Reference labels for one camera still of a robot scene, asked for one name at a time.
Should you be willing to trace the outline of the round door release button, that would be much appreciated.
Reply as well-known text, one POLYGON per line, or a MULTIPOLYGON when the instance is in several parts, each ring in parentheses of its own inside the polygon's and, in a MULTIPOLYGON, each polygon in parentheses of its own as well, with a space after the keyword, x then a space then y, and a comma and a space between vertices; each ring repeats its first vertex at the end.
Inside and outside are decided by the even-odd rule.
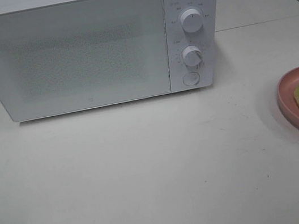
POLYGON ((200 81, 200 75, 197 72, 190 72, 187 73, 182 80, 186 86, 195 86, 200 81))

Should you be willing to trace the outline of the white microwave door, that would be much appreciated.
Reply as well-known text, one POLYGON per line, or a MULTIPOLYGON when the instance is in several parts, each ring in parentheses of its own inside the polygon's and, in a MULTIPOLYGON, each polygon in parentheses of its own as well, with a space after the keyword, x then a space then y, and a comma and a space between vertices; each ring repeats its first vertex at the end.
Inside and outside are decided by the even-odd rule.
POLYGON ((162 0, 0 15, 0 102, 16 122, 170 91, 162 0))

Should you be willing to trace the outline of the lower white microwave knob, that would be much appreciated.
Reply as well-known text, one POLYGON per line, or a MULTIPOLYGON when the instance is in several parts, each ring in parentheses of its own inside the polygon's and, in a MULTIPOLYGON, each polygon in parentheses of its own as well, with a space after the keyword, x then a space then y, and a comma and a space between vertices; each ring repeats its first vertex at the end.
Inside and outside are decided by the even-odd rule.
POLYGON ((197 46, 189 45, 182 51, 182 59, 186 66, 194 67, 199 65, 203 58, 197 46))

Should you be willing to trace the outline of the white microwave knob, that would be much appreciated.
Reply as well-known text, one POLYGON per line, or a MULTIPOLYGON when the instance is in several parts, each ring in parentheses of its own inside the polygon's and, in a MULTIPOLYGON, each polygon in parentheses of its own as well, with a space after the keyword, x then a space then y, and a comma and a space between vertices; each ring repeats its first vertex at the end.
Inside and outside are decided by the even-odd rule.
POLYGON ((180 15, 180 22, 186 33, 198 32, 203 26, 203 13, 197 7, 189 7, 180 15))
POLYGON ((197 46, 189 45, 182 51, 182 59, 186 66, 194 67, 199 65, 203 58, 197 46))

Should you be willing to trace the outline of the upper white microwave knob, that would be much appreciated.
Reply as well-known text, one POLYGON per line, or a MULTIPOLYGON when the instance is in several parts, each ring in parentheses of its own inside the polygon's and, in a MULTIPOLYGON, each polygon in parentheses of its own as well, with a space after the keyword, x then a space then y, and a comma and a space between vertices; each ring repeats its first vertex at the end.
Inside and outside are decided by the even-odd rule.
POLYGON ((203 13, 197 7, 189 7, 180 15, 180 22, 186 33, 198 32, 203 26, 203 13))

